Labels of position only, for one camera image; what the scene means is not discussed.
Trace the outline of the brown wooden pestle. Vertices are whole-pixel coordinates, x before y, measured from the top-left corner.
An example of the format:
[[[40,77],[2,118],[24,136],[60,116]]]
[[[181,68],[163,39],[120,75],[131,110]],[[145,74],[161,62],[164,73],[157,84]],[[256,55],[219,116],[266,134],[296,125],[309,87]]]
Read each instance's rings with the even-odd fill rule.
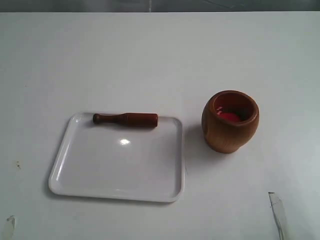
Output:
[[[156,128],[159,117],[156,113],[122,113],[104,115],[95,113],[92,117],[94,124],[117,124],[132,128]]]

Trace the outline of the wooden mortar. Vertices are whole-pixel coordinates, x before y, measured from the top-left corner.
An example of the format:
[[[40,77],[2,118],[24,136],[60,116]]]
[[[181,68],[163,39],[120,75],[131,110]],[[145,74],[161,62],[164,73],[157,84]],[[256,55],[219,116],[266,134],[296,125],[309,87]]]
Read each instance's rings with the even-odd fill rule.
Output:
[[[238,114],[241,122],[220,118],[216,112],[218,107]],[[259,107],[253,98],[236,90],[220,91],[208,100],[202,112],[205,142],[218,153],[234,153],[254,136],[259,117]]]

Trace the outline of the red object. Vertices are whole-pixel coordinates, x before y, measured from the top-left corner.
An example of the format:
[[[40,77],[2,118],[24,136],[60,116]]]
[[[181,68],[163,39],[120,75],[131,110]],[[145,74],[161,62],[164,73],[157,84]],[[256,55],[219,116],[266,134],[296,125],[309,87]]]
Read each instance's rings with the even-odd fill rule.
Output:
[[[216,109],[216,114],[224,120],[230,121],[230,122],[241,122],[241,117],[236,114],[235,112],[232,112],[228,109],[223,108],[222,106],[218,107]]]

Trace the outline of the white rectangular plastic tray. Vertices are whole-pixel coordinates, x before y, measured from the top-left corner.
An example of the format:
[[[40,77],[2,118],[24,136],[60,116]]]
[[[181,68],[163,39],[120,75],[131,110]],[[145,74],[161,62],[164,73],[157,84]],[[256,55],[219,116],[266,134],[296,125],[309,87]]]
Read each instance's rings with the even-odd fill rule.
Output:
[[[94,124],[74,114],[48,179],[56,195],[172,203],[184,191],[183,125],[160,116],[155,128]]]

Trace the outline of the clear tape strip right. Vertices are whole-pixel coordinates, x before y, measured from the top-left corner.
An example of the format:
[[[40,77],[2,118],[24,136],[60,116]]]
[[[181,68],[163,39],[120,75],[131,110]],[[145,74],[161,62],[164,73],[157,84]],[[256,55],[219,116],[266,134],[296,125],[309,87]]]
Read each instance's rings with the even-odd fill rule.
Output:
[[[275,192],[268,192],[273,218],[280,240],[289,240],[288,224],[282,200]]]

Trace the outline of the clear tape piece left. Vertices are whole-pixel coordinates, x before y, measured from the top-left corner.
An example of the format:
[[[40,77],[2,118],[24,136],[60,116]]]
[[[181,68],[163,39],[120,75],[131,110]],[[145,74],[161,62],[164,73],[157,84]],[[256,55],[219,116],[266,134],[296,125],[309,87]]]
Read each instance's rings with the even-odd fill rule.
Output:
[[[3,230],[3,239],[4,240],[11,240],[16,226],[16,218],[14,215],[9,216],[6,219],[6,223]]]

